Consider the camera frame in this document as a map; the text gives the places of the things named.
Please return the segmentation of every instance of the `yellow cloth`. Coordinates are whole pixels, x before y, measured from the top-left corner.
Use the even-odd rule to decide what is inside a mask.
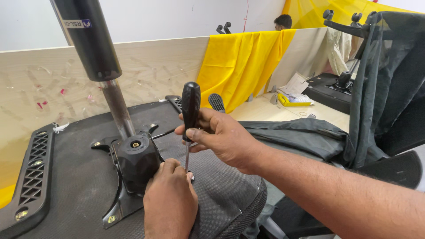
[[[196,81],[201,87],[201,107],[211,107],[212,93],[221,95],[227,113],[251,93],[256,96],[294,34],[295,29],[211,35]]]
[[[12,200],[13,192],[15,190],[15,184],[10,185],[6,188],[0,189],[0,208],[6,206]]]
[[[363,13],[360,20],[364,24],[367,16],[372,11],[403,11],[368,0],[286,0],[282,14],[289,14],[292,18],[292,28],[317,28],[324,27],[323,12],[325,10],[335,12],[332,21],[349,25],[353,13]]]

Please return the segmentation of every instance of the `black screwdriver handle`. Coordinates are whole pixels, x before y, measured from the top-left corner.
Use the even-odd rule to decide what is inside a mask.
[[[186,130],[194,128],[198,118],[199,107],[201,106],[201,88],[196,82],[188,82],[183,87],[181,94],[181,112],[184,120],[183,140],[190,142],[186,136]]]

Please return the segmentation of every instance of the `chrome cylinder rod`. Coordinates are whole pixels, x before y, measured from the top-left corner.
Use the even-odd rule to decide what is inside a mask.
[[[122,140],[124,141],[128,137],[136,135],[118,82],[109,80],[99,83]]]

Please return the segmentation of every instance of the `screwdriver shaft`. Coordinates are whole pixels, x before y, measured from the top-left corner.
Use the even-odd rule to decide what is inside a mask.
[[[187,173],[187,168],[189,167],[189,149],[190,149],[190,145],[192,144],[192,142],[186,142],[186,164],[184,165],[184,168],[186,169],[186,173]]]

